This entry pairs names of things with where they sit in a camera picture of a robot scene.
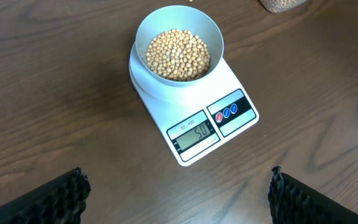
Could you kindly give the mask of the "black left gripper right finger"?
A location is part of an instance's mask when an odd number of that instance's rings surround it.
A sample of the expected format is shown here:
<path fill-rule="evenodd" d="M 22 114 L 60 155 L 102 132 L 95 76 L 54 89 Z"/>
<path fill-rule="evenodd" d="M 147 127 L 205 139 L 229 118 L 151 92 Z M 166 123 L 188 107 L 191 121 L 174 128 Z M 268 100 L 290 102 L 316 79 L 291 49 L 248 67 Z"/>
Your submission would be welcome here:
<path fill-rule="evenodd" d="M 268 202 L 274 224 L 353 224 L 358 214 L 343 207 L 315 189 L 272 169 Z"/>

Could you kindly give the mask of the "grey bowl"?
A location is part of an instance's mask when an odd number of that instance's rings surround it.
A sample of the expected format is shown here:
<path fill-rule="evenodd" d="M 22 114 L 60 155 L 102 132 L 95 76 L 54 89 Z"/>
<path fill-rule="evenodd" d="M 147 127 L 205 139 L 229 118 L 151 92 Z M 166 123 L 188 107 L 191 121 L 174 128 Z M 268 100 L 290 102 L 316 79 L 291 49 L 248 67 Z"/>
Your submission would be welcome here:
<path fill-rule="evenodd" d="M 165 6 L 140 23 L 135 49 L 153 78 L 191 85 L 204 80 L 223 59 L 224 40 L 206 13 L 190 6 Z"/>

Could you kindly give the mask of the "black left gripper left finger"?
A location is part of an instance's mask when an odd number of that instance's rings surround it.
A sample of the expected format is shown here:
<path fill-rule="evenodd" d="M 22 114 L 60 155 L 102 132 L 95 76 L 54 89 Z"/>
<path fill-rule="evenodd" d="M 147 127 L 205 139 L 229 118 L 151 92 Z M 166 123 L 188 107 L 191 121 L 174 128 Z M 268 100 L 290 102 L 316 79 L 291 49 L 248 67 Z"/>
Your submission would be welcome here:
<path fill-rule="evenodd" d="M 77 167 L 0 206 L 0 223 L 77 224 L 91 186 Z"/>

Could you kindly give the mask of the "white digital kitchen scale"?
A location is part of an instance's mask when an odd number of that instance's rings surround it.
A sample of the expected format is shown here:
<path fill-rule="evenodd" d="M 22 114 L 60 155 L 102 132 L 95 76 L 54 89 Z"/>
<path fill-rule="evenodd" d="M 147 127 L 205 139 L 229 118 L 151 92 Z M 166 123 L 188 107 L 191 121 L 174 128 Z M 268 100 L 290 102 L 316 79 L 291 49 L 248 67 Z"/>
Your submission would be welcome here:
<path fill-rule="evenodd" d="M 170 86 L 152 77 L 133 47 L 129 73 L 181 166 L 193 164 L 259 120 L 256 107 L 225 60 L 204 80 Z"/>

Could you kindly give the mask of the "clear plastic container of beans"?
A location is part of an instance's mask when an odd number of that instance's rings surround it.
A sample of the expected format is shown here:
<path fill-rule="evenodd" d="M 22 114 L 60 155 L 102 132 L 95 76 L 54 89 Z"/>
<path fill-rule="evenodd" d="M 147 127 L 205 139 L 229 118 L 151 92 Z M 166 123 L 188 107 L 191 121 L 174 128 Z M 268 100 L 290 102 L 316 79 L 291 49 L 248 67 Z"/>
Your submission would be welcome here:
<path fill-rule="evenodd" d="M 308 0 L 259 0 L 266 10 L 271 13 L 281 13 L 298 7 Z"/>

